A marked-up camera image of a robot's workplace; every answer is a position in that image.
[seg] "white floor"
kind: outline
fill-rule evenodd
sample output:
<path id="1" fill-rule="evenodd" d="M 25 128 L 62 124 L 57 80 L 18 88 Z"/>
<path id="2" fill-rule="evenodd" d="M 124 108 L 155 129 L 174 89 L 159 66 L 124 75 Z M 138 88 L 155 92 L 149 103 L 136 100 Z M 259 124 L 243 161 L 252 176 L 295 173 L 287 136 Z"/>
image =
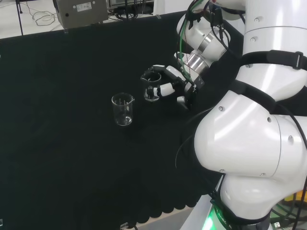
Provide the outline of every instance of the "white floor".
<path id="1" fill-rule="evenodd" d="M 52 0 L 35 0 L 29 1 L 28 6 L 30 7 L 31 14 L 38 11 L 49 11 L 50 13 L 56 13 L 56 10 L 53 6 Z M 32 19 L 32 16 L 29 13 L 29 9 L 26 5 L 26 2 L 21 2 L 22 14 L 20 14 L 22 27 L 24 35 L 36 34 L 54 30 L 63 30 L 63 27 L 60 25 L 57 15 L 55 14 L 55 22 L 53 22 L 53 16 L 44 17 L 37 21 L 38 26 L 35 23 L 35 20 L 39 19 L 42 16 L 49 15 L 47 12 L 39 12 L 34 15 L 35 19 Z M 150 15 L 139 15 L 138 18 L 148 17 Z M 116 22 L 115 20 L 107 20 L 104 23 Z M 0 2 L 0 39 L 7 37 L 21 36 L 21 30 L 18 20 L 17 8 L 15 0 L 2 0 Z"/>

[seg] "black fabric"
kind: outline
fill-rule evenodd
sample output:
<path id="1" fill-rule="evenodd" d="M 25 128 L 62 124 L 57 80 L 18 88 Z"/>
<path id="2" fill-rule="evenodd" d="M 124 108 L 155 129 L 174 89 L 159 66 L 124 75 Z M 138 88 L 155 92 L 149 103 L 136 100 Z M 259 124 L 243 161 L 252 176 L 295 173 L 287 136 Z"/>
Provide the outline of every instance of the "black fabric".
<path id="1" fill-rule="evenodd" d="M 212 64 L 192 112 L 182 111 L 172 96 L 148 103 L 140 81 L 154 64 L 177 63 L 182 15 L 0 41 L 4 229 L 112 230 L 193 207 L 207 193 L 182 154 L 175 169 L 181 125 L 225 95 L 240 63 L 226 53 Z M 230 48 L 242 52 L 243 36 L 224 25 Z M 111 97 L 118 92 L 136 99 L 128 128 L 113 121 Z M 295 115 L 307 116 L 306 94 L 304 89 L 285 102 Z M 212 184 L 220 178 L 204 168 L 201 174 Z"/>
<path id="2" fill-rule="evenodd" d="M 307 70 L 307 57 L 301 52 L 286 52 L 281 50 L 252 52 L 243 55 L 241 65 L 249 64 L 278 64 L 294 69 Z"/>
<path id="3" fill-rule="evenodd" d="M 244 82 L 234 80 L 230 85 L 229 90 L 257 102 L 270 113 L 272 113 L 276 108 L 276 101 L 271 96 Z"/>

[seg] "black strap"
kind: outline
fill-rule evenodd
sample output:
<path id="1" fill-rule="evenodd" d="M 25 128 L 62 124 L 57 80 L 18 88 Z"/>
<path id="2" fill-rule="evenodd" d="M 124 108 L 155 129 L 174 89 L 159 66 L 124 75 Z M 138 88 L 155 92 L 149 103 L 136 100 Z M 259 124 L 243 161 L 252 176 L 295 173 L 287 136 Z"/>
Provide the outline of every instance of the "black strap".
<path id="1" fill-rule="evenodd" d="M 260 51 L 245 54 L 241 59 L 241 66 L 259 63 L 278 64 L 307 71 L 307 57 L 302 52 Z"/>
<path id="2" fill-rule="evenodd" d="M 197 21 L 198 23 L 201 21 L 203 16 L 203 12 L 193 13 L 191 11 L 187 11 L 186 20 L 189 21 L 189 30 L 193 27 L 193 22 Z"/>
<path id="3" fill-rule="evenodd" d="M 276 101 L 271 96 L 244 82 L 234 80 L 229 90 L 257 102 L 270 113 L 272 113 L 276 107 Z"/>

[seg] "label sticker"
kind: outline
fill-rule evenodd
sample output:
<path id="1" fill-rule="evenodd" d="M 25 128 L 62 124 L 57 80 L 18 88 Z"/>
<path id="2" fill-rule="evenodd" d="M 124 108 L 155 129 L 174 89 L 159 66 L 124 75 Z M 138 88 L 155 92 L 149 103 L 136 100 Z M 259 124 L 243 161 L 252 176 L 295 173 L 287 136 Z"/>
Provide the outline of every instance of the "label sticker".
<path id="1" fill-rule="evenodd" d="M 78 11 L 78 12 L 90 10 L 91 8 L 92 8 L 92 5 L 91 5 L 90 2 L 84 3 L 84 4 L 80 4 L 80 5 L 77 5 L 77 11 Z"/>

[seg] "gray metal box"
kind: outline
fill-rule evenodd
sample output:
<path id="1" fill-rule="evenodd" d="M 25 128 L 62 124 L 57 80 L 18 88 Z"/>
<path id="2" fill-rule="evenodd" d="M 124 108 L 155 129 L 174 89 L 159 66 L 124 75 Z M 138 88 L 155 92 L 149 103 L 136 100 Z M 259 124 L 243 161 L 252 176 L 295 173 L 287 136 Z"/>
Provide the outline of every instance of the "gray metal box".
<path id="1" fill-rule="evenodd" d="M 76 28 L 108 19 L 106 0 L 53 0 L 64 29 Z"/>

